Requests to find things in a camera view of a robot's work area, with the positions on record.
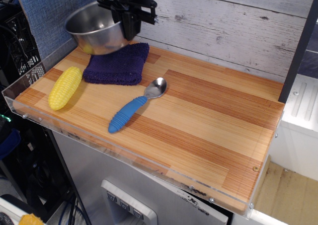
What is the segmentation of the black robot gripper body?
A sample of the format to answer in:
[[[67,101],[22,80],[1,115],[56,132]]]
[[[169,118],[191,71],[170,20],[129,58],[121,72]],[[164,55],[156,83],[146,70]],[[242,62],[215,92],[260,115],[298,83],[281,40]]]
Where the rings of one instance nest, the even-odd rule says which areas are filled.
[[[157,3],[154,0],[97,0],[99,6],[111,10],[123,8],[124,12],[135,14],[141,21],[155,24]]]

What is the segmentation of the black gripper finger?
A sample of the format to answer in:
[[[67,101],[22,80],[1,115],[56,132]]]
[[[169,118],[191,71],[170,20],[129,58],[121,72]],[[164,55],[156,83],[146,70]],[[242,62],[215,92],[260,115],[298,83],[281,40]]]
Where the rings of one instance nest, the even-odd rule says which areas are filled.
[[[141,20],[131,12],[122,14],[122,23],[124,27],[125,38],[131,41],[141,30]]]
[[[123,12],[124,12],[123,8],[116,8],[116,7],[111,8],[112,18],[114,23],[123,22],[123,17],[122,17]]]

